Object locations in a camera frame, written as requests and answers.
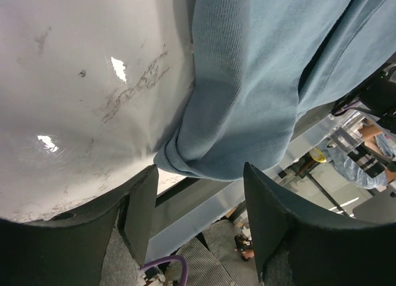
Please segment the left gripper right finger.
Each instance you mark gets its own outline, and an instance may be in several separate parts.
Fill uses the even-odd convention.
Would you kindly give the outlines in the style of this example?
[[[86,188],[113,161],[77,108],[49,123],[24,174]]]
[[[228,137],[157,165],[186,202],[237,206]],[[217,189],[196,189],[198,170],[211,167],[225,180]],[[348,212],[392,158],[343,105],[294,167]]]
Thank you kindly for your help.
[[[296,214],[304,199],[245,163],[244,195],[261,282],[309,281],[309,225]]]

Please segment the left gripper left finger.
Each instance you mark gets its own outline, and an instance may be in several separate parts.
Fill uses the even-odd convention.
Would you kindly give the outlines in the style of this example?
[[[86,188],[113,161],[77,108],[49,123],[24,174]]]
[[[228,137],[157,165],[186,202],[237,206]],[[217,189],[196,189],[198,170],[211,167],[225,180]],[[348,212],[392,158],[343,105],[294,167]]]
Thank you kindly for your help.
[[[115,188],[121,199],[118,231],[139,266],[145,264],[158,188],[158,169],[150,165]]]

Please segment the grey-blue t shirt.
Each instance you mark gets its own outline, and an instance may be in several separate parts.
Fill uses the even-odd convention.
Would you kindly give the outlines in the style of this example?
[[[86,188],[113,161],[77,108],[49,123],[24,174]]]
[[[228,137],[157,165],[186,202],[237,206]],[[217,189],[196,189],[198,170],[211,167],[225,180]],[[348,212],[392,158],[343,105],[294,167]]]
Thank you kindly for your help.
[[[300,117],[395,53],[395,0],[196,0],[192,42],[195,85],[154,162],[234,181],[274,167]]]

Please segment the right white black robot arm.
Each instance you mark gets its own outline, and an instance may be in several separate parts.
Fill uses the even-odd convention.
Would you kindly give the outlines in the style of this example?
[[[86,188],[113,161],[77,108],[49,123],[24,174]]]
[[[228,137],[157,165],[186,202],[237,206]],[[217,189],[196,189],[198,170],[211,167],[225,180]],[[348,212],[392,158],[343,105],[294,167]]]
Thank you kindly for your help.
[[[379,126],[395,134],[395,59],[337,100],[330,114],[341,116],[350,109],[375,116]]]

